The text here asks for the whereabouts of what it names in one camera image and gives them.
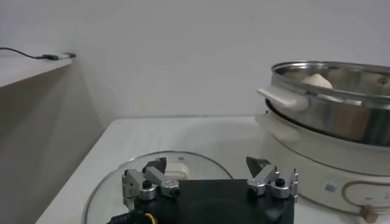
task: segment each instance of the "cable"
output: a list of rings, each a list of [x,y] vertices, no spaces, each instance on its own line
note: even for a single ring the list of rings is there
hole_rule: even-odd
[[[0,50],[4,50],[4,51],[13,51],[13,52],[16,52],[18,54],[21,54],[25,57],[28,57],[28,58],[33,58],[33,59],[47,59],[47,60],[51,60],[51,61],[58,61],[58,60],[61,60],[61,59],[66,59],[66,58],[75,58],[76,55],[73,54],[73,53],[63,53],[63,54],[60,54],[60,55],[54,55],[54,54],[43,54],[41,56],[31,56],[29,54],[26,54],[26,53],[23,53],[21,51],[18,51],[14,48],[10,48],[10,47],[0,47]]]
[[[144,213],[138,210],[132,210],[131,212],[111,217],[107,224],[136,224],[141,219],[145,219]]]
[[[145,216],[149,217],[150,220],[152,221],[152,224],[156,224],[156,220],[154,219],[153,215],[150,213],[145,213]]]
[[[31,55],[28,55],[28,54],[26,54],[26,53],[23,53],[23,52],[21,52],[21,51],[18,51],[18,50],[16,50],[16,49],[13,49],[13,48],[9,48],[9,47],[0,47],[0,50],[5,50],[5,51],[14,51],[14,52],[16,52],[16,53],[18,53],[18,54],[21,54],[21,55],[23,55],[23,56],[26,56],[26,57],[29,57],[29,58],[33,58],[33,59],[43,59],[43,57],[42,56],[31,56]]]

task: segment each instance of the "white wall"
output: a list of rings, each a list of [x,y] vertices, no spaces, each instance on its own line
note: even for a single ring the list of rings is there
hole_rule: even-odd
[[[388,9],[387,0],[0,0],[0,43],[77,53],[70,73],[103,127],[129,116],[244,115],[264,110],[255,90],[274,63],[390,65]]]

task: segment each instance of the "screw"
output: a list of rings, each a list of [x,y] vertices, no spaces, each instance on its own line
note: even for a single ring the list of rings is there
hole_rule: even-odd
[[[286,184],[286,181],[282,178],[278,178],[275,180],[275,185],[277,187],[283,187]]]
[[[152,187],[152,182],[150,180],[144,180],[142,182],[142,188],[143,189],[149,189]]]

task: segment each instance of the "white countertop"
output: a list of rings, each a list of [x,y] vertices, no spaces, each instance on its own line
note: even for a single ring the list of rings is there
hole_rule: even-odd
[[[89,196],[120,164],[162,150],[191,151],[224,166],[234,178],[249,178],[246,156],[261,156],[264,130],[254,117],[119,119],[111,123],[37,224],[81,224]],[[295,223],[363,223],[362,219],[314,204],[302,197]]]

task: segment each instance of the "white shelf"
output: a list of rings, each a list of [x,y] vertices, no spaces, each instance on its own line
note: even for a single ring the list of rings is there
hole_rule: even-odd
[[[70,65],[71,63],[71,59],[49,61],[0,55],[0,87]]]

